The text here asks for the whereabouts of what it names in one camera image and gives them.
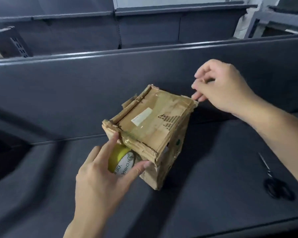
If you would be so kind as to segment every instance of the damaged cardboard box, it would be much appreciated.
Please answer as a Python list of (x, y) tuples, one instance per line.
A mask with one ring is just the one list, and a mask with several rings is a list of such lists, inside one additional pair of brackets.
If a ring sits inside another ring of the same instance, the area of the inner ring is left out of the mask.
[(119, 132), (119, 142), (136, 152), (136, 162), (150, 160), (154, 165), (140, 176), (159, 190), (172, 164), (181, 152), (190, 114), (198, 102), (148, 85), (139, 95), (123, 103), (123, 110), (103, 121), (108, 138)]

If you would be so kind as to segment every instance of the person's left hand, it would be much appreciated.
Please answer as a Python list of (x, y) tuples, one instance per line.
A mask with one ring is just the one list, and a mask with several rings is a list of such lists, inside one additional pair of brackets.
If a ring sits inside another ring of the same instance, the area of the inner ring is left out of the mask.
[(124, 176), (108, 171), (108, 159), (117, 143), (119, 133), (88, 155), (76, 176), (75, 214), (64, 237), (97, 237), (107, 219), (128, 191), (131, 183), (151, 165), (141, 161)]

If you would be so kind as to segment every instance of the scissors blade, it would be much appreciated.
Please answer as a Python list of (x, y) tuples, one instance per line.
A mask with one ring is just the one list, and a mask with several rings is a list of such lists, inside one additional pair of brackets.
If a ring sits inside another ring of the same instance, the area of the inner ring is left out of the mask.
[(267, 167), (267, 170), (270, 170), (270, 168), (268, 167), (266, 161), (264, 160), (264, 157), (261, 155), (261, 153), (258, 153), (259, 157), (261, 158), (261, 160), (263, 161), (264, 165)]

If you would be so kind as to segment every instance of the torn cardboard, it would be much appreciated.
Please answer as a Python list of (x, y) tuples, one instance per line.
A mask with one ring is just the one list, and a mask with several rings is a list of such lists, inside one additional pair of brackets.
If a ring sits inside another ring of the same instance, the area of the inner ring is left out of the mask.
[(148, 85), (139, 95), (123, 104), (123, 110), (103, 121), (108, 138), (114, 132), (120, 143), (138, 154), (137, 161), (154, 165), (140, 176), (153, 189), (160, 189), (173, 162), (181, 152), (190, 114), (198, 102)]

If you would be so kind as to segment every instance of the black scissors handle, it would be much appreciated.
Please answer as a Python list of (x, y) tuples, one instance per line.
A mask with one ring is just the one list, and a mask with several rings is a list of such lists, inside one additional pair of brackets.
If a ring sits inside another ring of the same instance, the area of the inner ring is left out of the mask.
[(274, 199), (284, 198), (286, 200), (295, 200), (295, 193), (289, 186), (276, 178), (268, 178), (264, 181), (266, 192)]

